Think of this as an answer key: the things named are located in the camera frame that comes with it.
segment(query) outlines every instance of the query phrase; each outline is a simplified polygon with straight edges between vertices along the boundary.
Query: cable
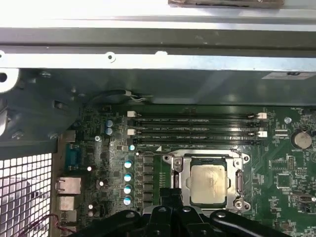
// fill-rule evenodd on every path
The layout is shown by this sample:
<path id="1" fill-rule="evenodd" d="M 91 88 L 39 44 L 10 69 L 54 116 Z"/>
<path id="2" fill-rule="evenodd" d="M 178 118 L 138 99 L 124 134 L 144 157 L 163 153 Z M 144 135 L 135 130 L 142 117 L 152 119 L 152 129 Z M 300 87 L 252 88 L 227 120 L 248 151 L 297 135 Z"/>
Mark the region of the cable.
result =
<path id="1" fill-rule="evenodd" d="M 91 105 L 93 102 L 95 102 L 96 100 L 99 100 L 103 97 L 108 97 L 111 95 L 131 95 L 130 91 L 126 91 L 126 90 L 107 90 L 107 91 L 103 91 L 100 94 L 92 97 L 89 101 L 88 101 L 88 105 Z"/>
<path id="2" fill-rule="evenodd" d="M 71 233 L 75 233 L 75 231 L 72 231 L 72 230 L 70 230 L 70 229 L 68 229 L 68 228 L 65 228 L 65 227 L 62 227 L 62 226 L 59 226 L 59 218 L 58 218 L 58 216 L 57 216 L 56 214 L 48 214 L 48 215 L 43 216 L 43 217 L 40 218 L 39 220 L 37 220 L 37 221 L 35 221 L 35 222 L 33 222 L 33 223 L 30 223 L 27 227 L 25 227 L 25 228 L 23 229 L 23 231 L 20 230 L 20 231 L 18 232 L 18 237 L 25 237 L 26 234 L 27 234 L 29 231 L 31 231 L 35 226 L 37 226 L 39 223 L 41 223 L 42 221 L 44 221 L 44 220 L 45 220 L 46 218 L 48 218 L 48 217 L 54 217 L 54 219 L 55 219 L 54 227 L 55 227 L 55 228 L 57 228 L 57 229 L 59 229 L 59 230 L 61 230 L 61 231 L 68 231 L 68 232 L 71 232 Z"/>
<path id="3" fill-rule="evenodd" d="M 146 101 L 147 99 L 145 97 L 141 97 L 141 96 L 138 96 L 138 95 L 133 95 L 131 91 L 129 90 L 108 90 L 108 91 L 103 91 L 101 92 L 100 94 L 92 97 L 88 102 L 87 104 L 88 105 L 91 105 L 93 104 L 93 102 L 103 98 L 103 97 L 108 97 L 108 96 L 112 96 L 112 95 L 125 95 L 125 96 L 129 96 L 129 98 L 132 100 L 132 101 L 135 101 L 135 102 L 143 102 L 143 101 Z"/>
<path id="4" fill-rule="evenodd" d="M 135 102 L 143 102 L 143 101 L 146 101 L 147 99 L 145 97 L 139 97 L 139 98 L 135 98 L 135 97 L 138 97 L 138 96 L 135 96 L 135 95 L 131 95 L 130 98 L 132 99 L 132 101 L 135 101 Z"/>

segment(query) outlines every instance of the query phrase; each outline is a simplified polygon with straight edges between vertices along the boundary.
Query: red wire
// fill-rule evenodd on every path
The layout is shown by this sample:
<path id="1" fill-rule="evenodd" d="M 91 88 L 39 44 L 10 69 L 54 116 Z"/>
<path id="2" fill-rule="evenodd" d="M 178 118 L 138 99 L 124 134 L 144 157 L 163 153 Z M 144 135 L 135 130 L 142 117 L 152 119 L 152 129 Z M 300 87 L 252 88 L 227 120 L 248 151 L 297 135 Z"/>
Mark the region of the red wire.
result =
<path id="1" fill-rule="evenodd" d="M 59 218 L 58 218 L 58 216 L 56 214 L 48 214 L 48 215 L 43 216 L 39 220 L 37 220 L 37 221 L 35 221 L 33 223 L 30 223 L 27 227 L 25 227 L 23 229 L 23 231 L 20 230 L 18 232 L 18 237 L 24 237 L 30 230 L 32 230 L 35 226 L 37 226 L 40 222 L 45 220 L 47 217 L 54 217 L 55 218 L 55 224 L 54 224 L 55 228 L 57 228 L 59 230 L 62 230 L 62 231 L 68 231 L 68 232 L 71 232 L 71 233 L 75 233 L 75 231 L 72 231 L 72 230 L 70 230 L 68 228 L 65 228 L 65 227 L 62 227 L 62 226 L 59 226 L 59 224 L 58 224 L 59 223 Z"/>

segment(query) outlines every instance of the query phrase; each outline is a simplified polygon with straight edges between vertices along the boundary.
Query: cpu socket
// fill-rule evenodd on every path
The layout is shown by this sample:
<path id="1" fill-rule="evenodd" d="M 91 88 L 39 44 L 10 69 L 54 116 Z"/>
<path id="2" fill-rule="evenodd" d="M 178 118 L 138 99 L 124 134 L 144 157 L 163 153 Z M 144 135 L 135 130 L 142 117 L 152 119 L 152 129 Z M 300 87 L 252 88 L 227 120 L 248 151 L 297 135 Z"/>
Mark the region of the cpu socket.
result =
<path id="1" fill-rule="evenodd" d="M 198 206 L 205 215 L 251 208 L 243 199 L 242 171 L 248 155 L 236 150 L 177 150 L 162 159 L 171 165 L 171 186 L 182 189 L 184 205 Z"/>

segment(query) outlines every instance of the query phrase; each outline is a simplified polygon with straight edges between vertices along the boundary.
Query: ventilation grill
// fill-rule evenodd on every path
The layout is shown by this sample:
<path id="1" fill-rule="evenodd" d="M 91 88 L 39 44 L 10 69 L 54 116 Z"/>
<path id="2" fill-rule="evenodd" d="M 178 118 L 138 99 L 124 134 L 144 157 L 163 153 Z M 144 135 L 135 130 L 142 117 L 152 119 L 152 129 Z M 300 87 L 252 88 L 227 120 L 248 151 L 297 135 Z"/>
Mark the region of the ventilation grill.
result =
<path id="1" fill-rule="evenodd" d="M 50 211 L 51 154 L 0 160 L 0 237 L 17 237 Z M 26 236 L 47 237 L 49 218 Z"/>

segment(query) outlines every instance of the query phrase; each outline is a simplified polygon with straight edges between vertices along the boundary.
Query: label sticker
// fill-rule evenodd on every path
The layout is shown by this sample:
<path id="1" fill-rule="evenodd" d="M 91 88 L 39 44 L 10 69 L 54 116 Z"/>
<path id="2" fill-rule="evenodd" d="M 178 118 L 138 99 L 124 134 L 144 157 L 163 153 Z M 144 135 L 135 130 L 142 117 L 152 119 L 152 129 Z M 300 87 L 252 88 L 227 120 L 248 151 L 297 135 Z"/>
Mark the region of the label sticker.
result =
<path id="1" fill-rule="evenodd" d="M 262 79 L 278 79 L 278 80 L 305 80 L 316 76 L 316 73 L 299 73 L 299 72 L 288 72 L 288 73 L 270 73 Z"/>

